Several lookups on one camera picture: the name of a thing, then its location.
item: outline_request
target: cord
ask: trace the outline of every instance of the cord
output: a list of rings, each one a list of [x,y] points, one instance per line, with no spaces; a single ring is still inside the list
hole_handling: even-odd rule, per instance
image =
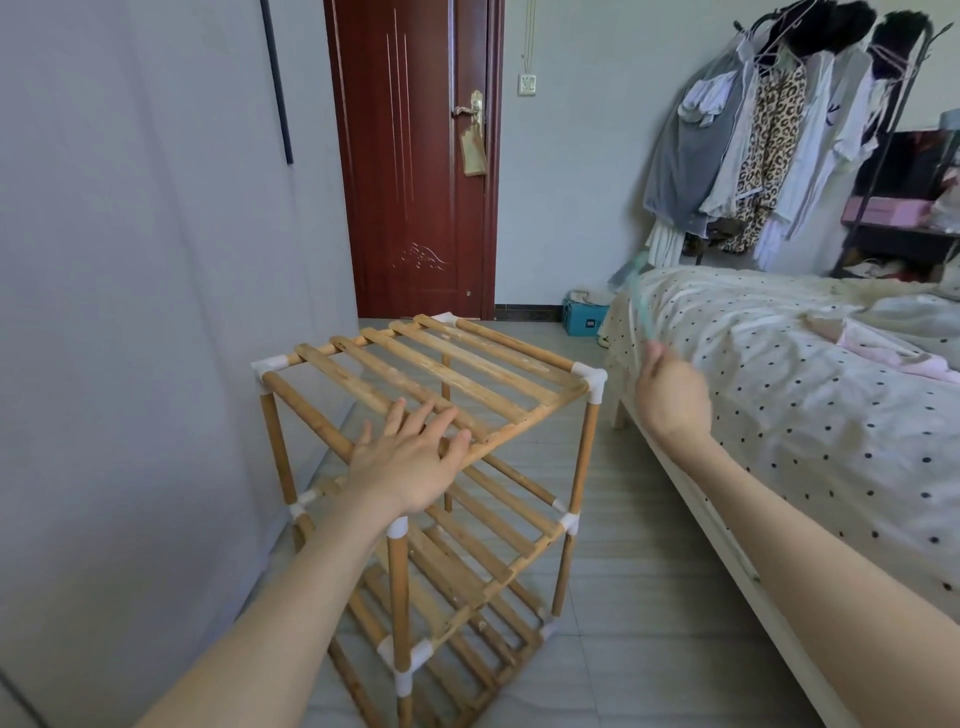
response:
[[[40,714],[34,704],[30,702],[26,695],[16,686],[10,676],[0,667],[0,685],[4,687],[13,702],[20,706],[20,709],[36,724],[36,728],[51,728],[50,723]]]
[[[523,72],[534,67],[534,31],[537,29],[537,0],[527,0],[526,38],[523,44]]]

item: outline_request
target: pink box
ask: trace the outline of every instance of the pink box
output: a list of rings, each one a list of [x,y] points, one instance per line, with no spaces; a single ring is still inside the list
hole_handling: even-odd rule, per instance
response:
[[[843,211],[842,220],[851,223],[856,219],[862,197],[851,197]],[[888,225],[891,228],[917,228],[933,205],[929,200],[901,200],[896,197],[872,197],[863,211],[863,222]]]

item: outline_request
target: blue crate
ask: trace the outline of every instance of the blue crate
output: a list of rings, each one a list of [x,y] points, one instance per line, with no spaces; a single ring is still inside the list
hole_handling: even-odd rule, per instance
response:
[[[564,328],[570,336],[596,336],[608,305],[577,303],[564,299]]]

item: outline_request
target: right hand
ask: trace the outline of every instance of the right hand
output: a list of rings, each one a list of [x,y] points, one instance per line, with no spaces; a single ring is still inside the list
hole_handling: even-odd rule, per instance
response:
[[[710,437],[707,380],[670,347],[647,341],[636,381],[640,423],[671,457],[698,448]]]

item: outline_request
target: pink cloth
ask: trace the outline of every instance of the pink cloth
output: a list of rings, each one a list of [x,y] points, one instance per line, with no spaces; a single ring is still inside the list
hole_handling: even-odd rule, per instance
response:
[[[923,352],[886,331],[852,319],[825,319],[807,315],[806,323],[811,330],[838,347],[877,364],[904,374],[960,384],[960,372],[953,371],[942,356]]]

